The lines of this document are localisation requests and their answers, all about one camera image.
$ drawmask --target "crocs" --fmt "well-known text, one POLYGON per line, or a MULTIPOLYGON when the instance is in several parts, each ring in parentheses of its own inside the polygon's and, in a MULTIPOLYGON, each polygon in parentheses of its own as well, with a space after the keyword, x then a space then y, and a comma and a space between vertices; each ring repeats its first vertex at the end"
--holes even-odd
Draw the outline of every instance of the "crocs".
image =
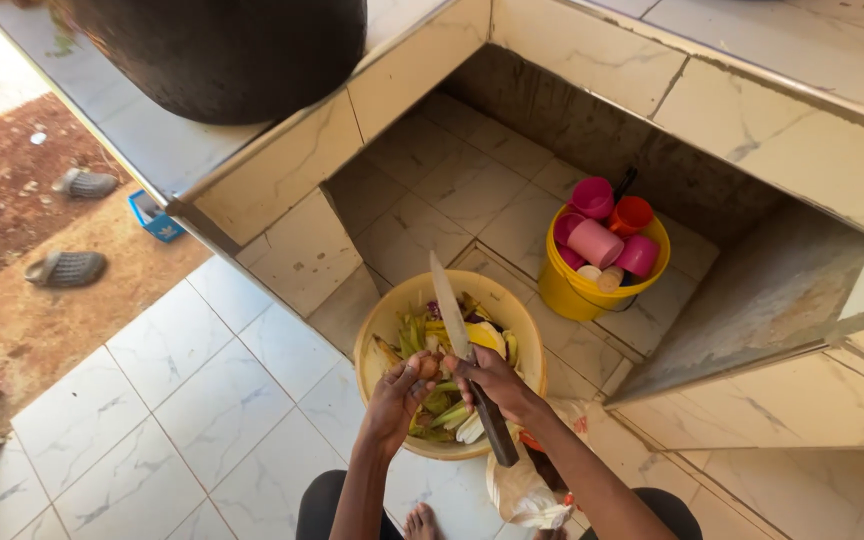
POLYGON ((119 186, 119 180, 111 174, 88 173, 71 168, 52 184, 52 190, 70 197, 101 199, 119 186))
POLYGON ((30 264, 25 280, 41 288, 87 286, 106 269, 106 256, 96 251, 49 251, 30 264))

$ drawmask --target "hand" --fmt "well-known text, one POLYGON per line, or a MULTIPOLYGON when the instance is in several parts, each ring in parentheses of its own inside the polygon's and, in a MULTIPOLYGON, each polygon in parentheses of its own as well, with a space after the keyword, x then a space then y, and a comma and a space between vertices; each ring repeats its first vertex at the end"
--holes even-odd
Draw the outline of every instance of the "hand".
POLYGON ((383 456, 389 460, 396 454, 405 436, 416 409, 435 388, 434 380, 419 379, 420 359, 428 356, 442 359, 440 353, 420 350, 407 362, 399 362, 379 378, 375 391, 368 401, 366 417, 359 429, 359 440, 366 444, 377 444, 383 456))
POLYGON ((456 356, 445 357, 445 365, 456 375, 456 384, 462 391, 462 399, 465 400, 465 410, 472 412, 474 409, 475 398, 467 381, 471 379, 498 405, 502 416, 525 426, 526 419, 536 410, 536 404, 542 399, 498 352, 474 343, 472 348, 475 349, 478 367, 456 356))

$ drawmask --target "blue box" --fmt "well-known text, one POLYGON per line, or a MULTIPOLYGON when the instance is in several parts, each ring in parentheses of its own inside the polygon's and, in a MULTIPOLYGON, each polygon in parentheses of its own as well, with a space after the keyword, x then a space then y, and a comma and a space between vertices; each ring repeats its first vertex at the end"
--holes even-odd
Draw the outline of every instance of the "blue box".
POLYGON ((144 189, 139 189, 129 195, 128 205, 142 229, 163 242, 171 242, 186 232, 182 225, 176 223, 159 208, 159 205, 144 189))

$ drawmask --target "black pot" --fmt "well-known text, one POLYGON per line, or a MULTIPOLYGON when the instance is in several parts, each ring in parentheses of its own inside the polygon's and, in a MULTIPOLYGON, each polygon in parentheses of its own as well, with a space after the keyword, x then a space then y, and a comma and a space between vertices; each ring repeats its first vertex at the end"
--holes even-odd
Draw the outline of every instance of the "black pot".
POLYGON ((362 58, 366 0, 55 0, 155 103, 209 124, 282 120, 362 58))

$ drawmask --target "black pants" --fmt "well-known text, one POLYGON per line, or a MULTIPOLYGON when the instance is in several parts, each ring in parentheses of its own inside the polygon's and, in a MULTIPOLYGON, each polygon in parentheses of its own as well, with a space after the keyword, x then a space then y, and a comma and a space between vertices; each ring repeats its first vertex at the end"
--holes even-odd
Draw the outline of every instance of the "black pants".
MULTIPOLYGON (((323 472, 312 480, 312 484, 302 495, 298 507, 298 525, 295 540, 329 540, 335 510, 339 507, 342 485, 346 482, 345 471, 323 472)), ((642 502, 651 509, 679 540, 702 540, 699 522, 695 521, 689 507, 675 495, 654 487, 636 487, 635 492, 642 502)), ((437 516, 438 520, 449 516, 437 516)), ((595 540, 592 529, 582 534, 580 540, 595 540)), ((382 510, 382 524, 378 540, 402 540, 402 534, 382 510)))

